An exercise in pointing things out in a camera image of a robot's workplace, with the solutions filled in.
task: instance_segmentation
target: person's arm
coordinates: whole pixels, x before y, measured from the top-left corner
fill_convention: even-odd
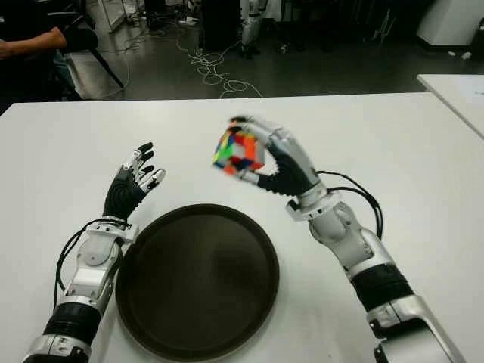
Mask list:
[[[16,42],[3,42],[0,40],[0,61],[10,57],[28,55],[40,51],[62,49],[66,46],[67,42],[64,34],[62,34],[59,28],[55,27],[31,39]]]

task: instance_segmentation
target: person's hand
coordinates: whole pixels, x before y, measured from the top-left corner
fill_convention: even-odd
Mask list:
[[[10,42],[5,42],[0,39],[0,61],[8,59],[14,55],[13,48]]]

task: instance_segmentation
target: white table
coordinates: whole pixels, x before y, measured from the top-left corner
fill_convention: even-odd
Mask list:
[[[420,74],[417,79],[484,138],[484,76]]]
[[[271,319],[224,362],[374,361],[363,307],[330,251],[286,214],[287,198],[210,167],[226,120],[238,113],[286,126],[317,167],[346,172],[374,193],[385,215],[383,241],[400,269],[468,361],[480,361],[484,143],[428,93],[14,105],[0,118],[2,361],[20,361],[43,331],[61,247],[100,215],[118,165],[149,140],[168,174],[133,222],[143,228],[180,206],[220,203],[255,219],[278,251]],[[373,228],[365,202],[346,197]],[[159,360],[126,334],[112,299],[91,362],[145,361]]]

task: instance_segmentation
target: robot forearm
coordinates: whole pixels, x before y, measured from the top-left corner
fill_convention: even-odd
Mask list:
[[[92,340],[113,292],[113,278],[122,259],[121,245],[134,240],[137,228],[99,222],[77,253],[77,268],[44,333],[34,340],[26,363],[87,362]]]
[[[314,218],[306,217],[313,237],[339,260],[367,311],[374,335],[383,339],[374,351],[377,362],[465,362],[378,237],[361,227],[352,210],[337,199],[331,195],[321,198],[318,209],[323,211],[328,203],[330,209],[318,214],[314,205],[309,208]]]

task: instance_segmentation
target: silver arm joint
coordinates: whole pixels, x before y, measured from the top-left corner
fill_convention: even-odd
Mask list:
[[[123,257],[121,245],[133,242],[137,233],[135,225],[126,230],[111,222],[89,226],[88,239],[77,253],[76,273],[60,304],[83,303],[103,315],[113,292],[114,275]]]
[[[376,265],[395,265],[378,237],[363,228],[344,203],[310,219],[309,229],[338,258],[349,280]]]

